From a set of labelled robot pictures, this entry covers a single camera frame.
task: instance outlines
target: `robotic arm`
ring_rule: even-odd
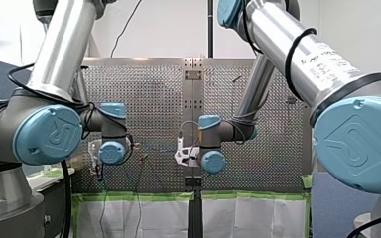
[[[220,0],[219,23],[252,41],[264,55],[255,60],[232,120],[199,118],[202,166],[218,173],[225,165],[221,142],[254,134],[250,122],[267,96],[274,66],[310,106],[315,150],[326,169],[353,188],[381,193],[381,73],[361,72],[320,41],[297,20],[296,1],[243,1]]]
[[[19,83],[8,101],[0,101],[0,237],[44,237],[43,197],[30,190],[22,163],[63,162],[75,152],[83,131],[101,132],[99,157],[105,165],[122,164],[131,151],[125,105],[95,107],[81,74],[94,20],[111,2],[61,0],[56,6],[56,1],[34,1],[48,29],[45,41],[27,86]],[[10,77],[23,68],[12,70]],[[28,228],[26,220],[31,221]]]

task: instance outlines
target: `silver arm segment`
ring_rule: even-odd
[[[29,87],[72,101],[71,88],[96,17],[92,0],[58,3]]]

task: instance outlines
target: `screw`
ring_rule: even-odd
[[[51,216],[45,215],[45,226],[48,226],[51,224]]]

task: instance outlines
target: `black pole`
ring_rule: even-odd
[[[208,57],[214,57],[214,1],[208,0]]]

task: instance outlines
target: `metal plate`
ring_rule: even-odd
[[[197,80],[203,84],[198,88],[192,86],[190,91],[183,84],[185,59],[87,59],[84,64],[90,68],[84,77],[91,100],[125,102],[128,130],[141,143],[141,149],[124,166],[105,168],[108,188],[135,190],[142,172],[139,180],[142,191],[183,191],[184,173],[176,165],[173,153],[179,127],[188,118],[183,113],[190,113],[191,117],[194,114],[189,103],[185,110],[185,99],[189,101],[191,95],[193,102],[201,104],[197,110],[204,114],[231,118],[252,63],[253,59],[204,59],[200,69],[203,79]],[[294,96],[278,74],[259,113],[258,137],[243,146],[224,143],[227,169],[217,176],[204,175],[203,189],[281,192],[303,189],[301,175],[310,172],[311,157],[307,154],[311,148],[306,142],[311,140],[311,129],[304,124],[307,121],[304,104],[300,101],[289,104],[289,97]],[[85,167],[74,177],[74,192],[104,188],[88,170],[91,160],[86,145],[98,138],[98,133],[92,133],[81,147]],[[148,157],[140,164],[144,155]]]
[[[87,59],[84,72],[90,100],[124,102],[128,132],[141,144],[120,167],[105,167],[110,190],[182,191],[182,168],[174,158],[182,122],[182,59]],[[84,169],[73,180],[74,192],[102,191],[104,185],[89,172],[87,143],[99,138],[92,133],[82,143]]]
[[[204,113],[233,116],[244,92],[253,60],[206,59],[204,62]],[[294,98],[286,80],[277,74],[267,103],[258,113],[258,137],[245,145],[223,143],[226,170],[204,176],[204,189],[301,191],[303,166],[304,103]]]

